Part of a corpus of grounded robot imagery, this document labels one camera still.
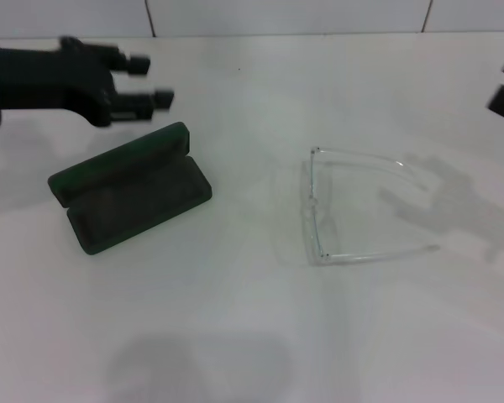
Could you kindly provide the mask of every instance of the white tabletop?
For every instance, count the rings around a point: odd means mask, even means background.
[[[152,123],[5,113],[0,403],[504,402],[504,34],[120,39],[172,87]],[[51,48],[55,41],[2,41]],[[213,199],[85,255],[48,176],[169,123]],[[406,158],[450,207],[434,254],[312,267],[312,145]]]

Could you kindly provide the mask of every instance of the clear eyeglasses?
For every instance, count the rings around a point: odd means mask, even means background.
[[[319,264],[356,264],[439,248],[399,217],[428,197],[414,170],[397,160],[313,147],[307,200],[309,238]]]

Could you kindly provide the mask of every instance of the white table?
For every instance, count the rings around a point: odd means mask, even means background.
[[[504,34],[113,42],[152,59],[120,89],[174,88],[169,114],[5,113],[0,403],[504,402]],[[85,255],[47,177],[180,120],[213,199]],[[445,170],[458,205],[421,222],[442,249],[310,266],[311,145]]]

